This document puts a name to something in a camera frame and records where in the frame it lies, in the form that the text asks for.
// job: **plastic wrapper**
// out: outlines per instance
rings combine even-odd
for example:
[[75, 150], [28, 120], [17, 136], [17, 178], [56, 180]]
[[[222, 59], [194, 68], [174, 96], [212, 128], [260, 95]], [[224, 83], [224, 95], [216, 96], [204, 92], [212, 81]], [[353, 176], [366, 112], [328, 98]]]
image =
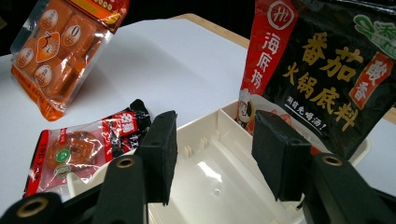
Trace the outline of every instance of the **plastic wrapper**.
[[24, 197], [38, 192], [69, 196], [67, 174], [89, 181], [106, 162], [134, 151], [146, 135], [151, 120], [141, 100], [109, 117], [92, 123], [40, 134], [32, 158]]
[[59, 119], [126, 16], [129, 0], [39, 0], [11, 46], [11, 73]]
[[396, 102], [393, 1], [256, 0], [236, 120], [278, 114], [349, 159]]

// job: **white table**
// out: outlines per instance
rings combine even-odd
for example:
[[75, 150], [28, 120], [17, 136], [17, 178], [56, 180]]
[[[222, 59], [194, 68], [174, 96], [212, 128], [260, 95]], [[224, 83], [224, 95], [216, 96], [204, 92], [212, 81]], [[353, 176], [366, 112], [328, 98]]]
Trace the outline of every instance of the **white table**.
[[[176, 110], [177, 127], [237, 99], [247, 49], [188, 20], [141, 21], [110, 41], [63, 118], [46, 121], [0, 57], [0, 214], [22, 196], [35, 144], [44, 129], [89, 123], [145, 102], [152, 118]], [[396, 125], [382, 119], [357, 169], [369, 184], [396, 195]]]

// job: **orange snack package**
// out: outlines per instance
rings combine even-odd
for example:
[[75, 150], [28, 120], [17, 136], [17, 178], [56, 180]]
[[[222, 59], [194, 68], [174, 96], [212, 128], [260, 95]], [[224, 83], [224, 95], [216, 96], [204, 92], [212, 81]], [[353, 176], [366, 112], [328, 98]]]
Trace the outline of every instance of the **orange snack package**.
[[128, 8], [129, 0], [37, 1], [11, 46], [11, 73], [45, 119], [64, 115]]

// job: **snack bag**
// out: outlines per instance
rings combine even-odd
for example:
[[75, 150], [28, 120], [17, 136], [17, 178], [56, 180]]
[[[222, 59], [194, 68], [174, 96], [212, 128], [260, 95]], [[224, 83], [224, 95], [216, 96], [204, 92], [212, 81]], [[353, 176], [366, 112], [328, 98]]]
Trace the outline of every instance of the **snack bag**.
[[11, 46], [11, 73], [59, 119], [127, 14], [129, 0], [38, 0]]
[[67, 199], [66, 176], [73, 172], [89, 180], [106, 162], [137, 149], [151, 120], [141, 100], [92, 123], [41, 132], [32, 158], [24, 197], [57, 192]]
[[396, 102], [393, 1], [256, 0], [237, 122], [278, 114], [350, 159]]

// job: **red and black package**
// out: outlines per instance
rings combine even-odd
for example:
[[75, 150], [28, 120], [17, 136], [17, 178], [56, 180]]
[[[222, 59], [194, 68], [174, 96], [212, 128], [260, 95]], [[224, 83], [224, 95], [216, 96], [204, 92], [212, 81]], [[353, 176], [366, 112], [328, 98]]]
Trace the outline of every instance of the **red and black package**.
[[150, 125], [144, 103], [135, 100], [119, 113], [95, 122], [42, 131], [23, 197], [52, 191], [66, 199], [67, 174], [73, 172], [88, 181], [106, 162], [135, 151]]
[[396, 102], [393, 1], [256, 0], [236, 120], [271, 111], [349, 159]]

